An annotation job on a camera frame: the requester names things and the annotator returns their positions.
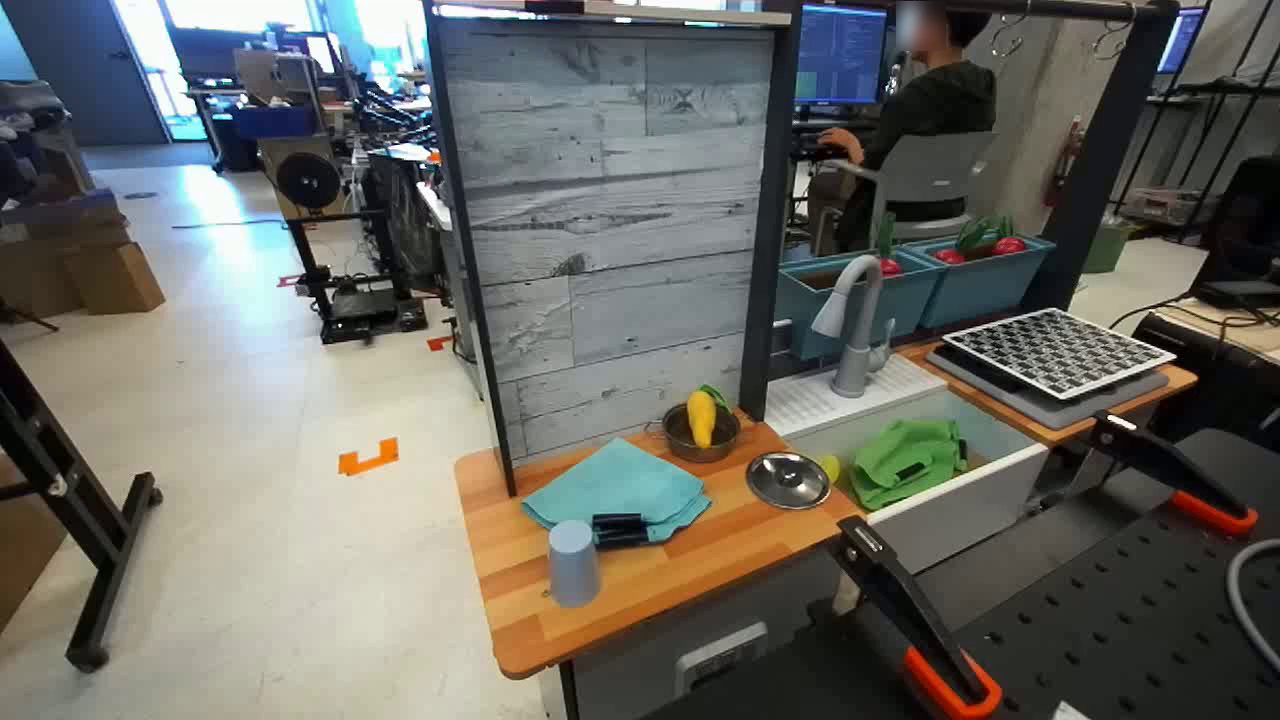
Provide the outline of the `teal folded cloth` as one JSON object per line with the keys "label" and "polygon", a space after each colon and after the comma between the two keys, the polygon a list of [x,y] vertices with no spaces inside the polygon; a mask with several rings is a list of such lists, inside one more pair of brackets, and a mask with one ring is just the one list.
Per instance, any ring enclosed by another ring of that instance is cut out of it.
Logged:
{"label": "teal folded cloth", "polygon": [[607,440],[526,501],[526,513],[545,529],[560,520],[642,517],[654,545],[671,539],[707,508],[712,495],[691,472],[633,440]]}

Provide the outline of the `right blue storage bin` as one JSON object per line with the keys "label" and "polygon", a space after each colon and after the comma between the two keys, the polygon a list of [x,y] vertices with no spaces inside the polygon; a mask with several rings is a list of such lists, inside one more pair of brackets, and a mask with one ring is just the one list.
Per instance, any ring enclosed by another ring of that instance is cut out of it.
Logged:
{"label": "right blue storage bin", "polygon": [[1012,258],[980,258],[963,266],[942,260],[946,239],[903,243],[902,258],[918,260],[938,271],[938,293],[925,310],[921,327],[959,327],[975,322],[991,322],[1003,313],[1018,313],[1026,305],[1026,293],[1032,289],[1041,266],[1047,260],[1047,239],[1030,239]]}

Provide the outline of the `small black object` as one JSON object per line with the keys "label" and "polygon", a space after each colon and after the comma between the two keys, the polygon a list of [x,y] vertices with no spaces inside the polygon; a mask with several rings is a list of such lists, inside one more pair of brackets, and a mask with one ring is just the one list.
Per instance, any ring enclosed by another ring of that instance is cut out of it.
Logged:
{"label": "small black object", "polygon": [[648,520],[642,513],[596,513],[594,534],[602,550],[637,550],[648,539]]}

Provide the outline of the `black orange clamp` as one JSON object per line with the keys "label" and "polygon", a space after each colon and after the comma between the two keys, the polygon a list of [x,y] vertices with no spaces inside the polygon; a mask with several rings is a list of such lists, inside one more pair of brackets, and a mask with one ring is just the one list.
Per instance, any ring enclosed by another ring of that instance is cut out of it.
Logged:
{"label": "black orange clamp", "polygon": [[1262,513],[1237,501],[1224,485],[1207,477],[1205,463],[1197,463],[1187,451],[1175,444],[1139,432],[1133,421],[1118,412],[1096,412],[1094,416],[1094,444],[1109,451],[1113,460],[1152,477],[1155,485],[1167,487],[1167,503],[1217,534],[1217,536],[1254,536],[1262,529]]}
{"label": "black orange clamp", "polygon": [[903,637],[902,678],[932,720],[995,720],[1002,681],[963,653],[896,550],[865,520],[838,526],[838,564]]}

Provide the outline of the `dark bowl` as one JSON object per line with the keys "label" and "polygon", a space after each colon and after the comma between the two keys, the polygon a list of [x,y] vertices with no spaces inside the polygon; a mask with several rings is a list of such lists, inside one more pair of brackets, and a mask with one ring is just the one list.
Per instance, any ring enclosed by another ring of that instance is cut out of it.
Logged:
{"label": "dark bowl", "polygon": [[712,428],[712,444],[702,447],[691,440],[691,423],[688,423],[688,406],[671,406],[659,421],[664,428],[664,444],[678,460],[691,460],[691,463],[712,463],[726,460],[737,447],[741,438],[741,421],[734,408],[715,406],[715,428]]}

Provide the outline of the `black stand leg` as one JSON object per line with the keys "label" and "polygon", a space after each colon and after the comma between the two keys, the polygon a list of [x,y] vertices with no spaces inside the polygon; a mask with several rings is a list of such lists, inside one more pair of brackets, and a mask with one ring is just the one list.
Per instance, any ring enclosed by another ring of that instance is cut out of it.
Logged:
{"label": "black stand leg", "polygon": [[117,597],[163,491],[151,472],[136,472],[129,495],[111,501],[9,343],[0,343],[0,447],[22,472],[0,501],[39,495],[97,568],[63,657],[78,674],[99,674]]}

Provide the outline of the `black machine on stand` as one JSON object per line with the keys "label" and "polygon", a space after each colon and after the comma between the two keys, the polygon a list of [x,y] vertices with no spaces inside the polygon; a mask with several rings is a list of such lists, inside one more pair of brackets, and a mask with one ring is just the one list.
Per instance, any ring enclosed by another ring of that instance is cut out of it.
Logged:
{"label": "black machine on stand", "polygon": [[416,289],[393,266],[387,210],[365,194],[361,168],[324,135],[264,139],[259,166],[295,251],[295,293],[318,313],[324,343],[374,343],[430,323]]}

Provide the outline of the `grey plastic cup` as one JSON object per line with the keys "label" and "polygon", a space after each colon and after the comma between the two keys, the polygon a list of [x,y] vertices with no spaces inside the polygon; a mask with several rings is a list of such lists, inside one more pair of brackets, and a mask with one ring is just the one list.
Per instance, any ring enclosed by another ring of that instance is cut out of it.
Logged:
{"label": "grey plastic cup", "polygon": [[554,597],[581,609],[602,594],[596,534],[583,520],[560,520],[548,534]]}

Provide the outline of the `grey tap faucet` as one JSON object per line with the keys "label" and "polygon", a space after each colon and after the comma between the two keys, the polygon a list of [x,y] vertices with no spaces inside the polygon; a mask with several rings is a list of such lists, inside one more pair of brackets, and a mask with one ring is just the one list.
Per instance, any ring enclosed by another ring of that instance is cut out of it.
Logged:
{"label": "grey tap faucet", "polygon": [[874,373],[883,365],[883,350],[874,343],[874,322],[879,310],[883,270],[875,258],[852,258],[819,313],[812,316],[817,338],[844,343],[844,357],[832,376],[832,392],[859,399],[874,386]]}

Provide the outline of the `grey wood backsplash panel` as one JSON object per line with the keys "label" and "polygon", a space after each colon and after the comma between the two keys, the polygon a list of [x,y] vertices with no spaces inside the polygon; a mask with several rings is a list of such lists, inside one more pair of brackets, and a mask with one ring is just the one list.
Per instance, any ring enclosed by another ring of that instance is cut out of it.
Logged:
{"label": "grey wood backsplash panel", "polygon": [[737,392],[786,36],[448,10],[430,34],[503,477]]}

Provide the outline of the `computer monitor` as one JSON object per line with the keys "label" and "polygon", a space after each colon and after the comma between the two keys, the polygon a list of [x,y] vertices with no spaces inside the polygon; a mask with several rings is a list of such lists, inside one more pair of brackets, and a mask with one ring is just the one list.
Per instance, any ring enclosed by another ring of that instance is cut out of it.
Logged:
{"label": "computer monitor", "polygon": [[874,107],[883,90],[883,36],[887,17],[879,10],[803,3],[796,103]]}

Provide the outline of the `cardboard boxes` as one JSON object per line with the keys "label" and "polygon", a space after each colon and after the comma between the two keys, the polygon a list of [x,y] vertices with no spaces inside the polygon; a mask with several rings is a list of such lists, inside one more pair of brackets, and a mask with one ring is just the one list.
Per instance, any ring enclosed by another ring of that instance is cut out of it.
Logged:
{"label": "cardboard boxes", "polygon": [[163,289],[117,198],[91,194],[0,218],[0,299],[39,316],[119,316],[162,310]]}

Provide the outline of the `green cloth in sink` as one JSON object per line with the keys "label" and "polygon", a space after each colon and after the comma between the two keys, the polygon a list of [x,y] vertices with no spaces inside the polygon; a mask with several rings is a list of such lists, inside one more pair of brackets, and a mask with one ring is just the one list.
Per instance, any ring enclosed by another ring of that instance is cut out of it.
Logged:
{"label": "green cloth in sink", "polygon": [[847,457],[852,495],[875,513],[930,491],[968,467],[957,421],[892,421]]}

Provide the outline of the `black perforated table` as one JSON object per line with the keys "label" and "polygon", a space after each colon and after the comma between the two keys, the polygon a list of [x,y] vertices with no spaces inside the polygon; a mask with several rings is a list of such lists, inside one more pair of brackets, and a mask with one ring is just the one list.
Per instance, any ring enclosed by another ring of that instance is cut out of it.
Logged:
{"label": "black perforated table", "polygon": [[[911,571],[1003,689],[995,720],[1280,720],[1280,451],[1199,428],[1175,440],[1254,536],[1217,536],[1121,463],[995,539]],[[932,720],[902,678],[903,637],[865,597],[654,720]]]}

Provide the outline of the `yellow green ball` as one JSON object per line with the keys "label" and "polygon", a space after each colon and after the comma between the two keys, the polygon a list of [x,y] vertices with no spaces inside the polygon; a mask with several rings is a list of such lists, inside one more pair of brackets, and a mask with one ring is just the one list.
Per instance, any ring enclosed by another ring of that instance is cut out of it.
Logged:
{"label": "yellow green ball", "polygon": [[830,485],[844,482],[844,460],[838,451],[819,451],[817,463],[825,467]]}

